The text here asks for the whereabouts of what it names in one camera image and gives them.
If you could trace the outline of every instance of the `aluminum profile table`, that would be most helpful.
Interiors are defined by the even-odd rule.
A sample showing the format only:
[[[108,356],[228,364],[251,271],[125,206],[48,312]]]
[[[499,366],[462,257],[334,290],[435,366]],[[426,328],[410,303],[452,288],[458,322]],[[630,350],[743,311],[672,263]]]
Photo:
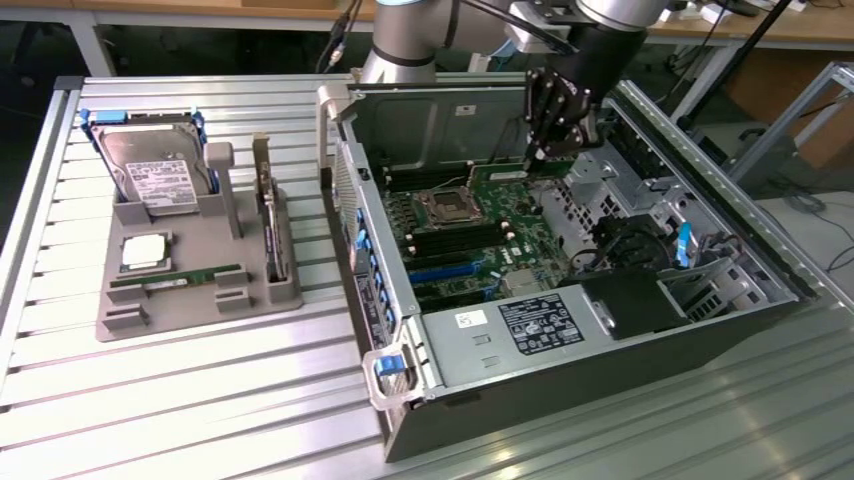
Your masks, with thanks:
[[[698,371],[383,463],[315,167],[314,92],[346,81],[91,79],[56,91],[0,257],[0,478],[854,478],[842,308],[789,320]],[[235,144],[237,186],[251,134],[269,133],[307,304],[99,343],[112,185],[75,112],[189,106],[211,139]]]

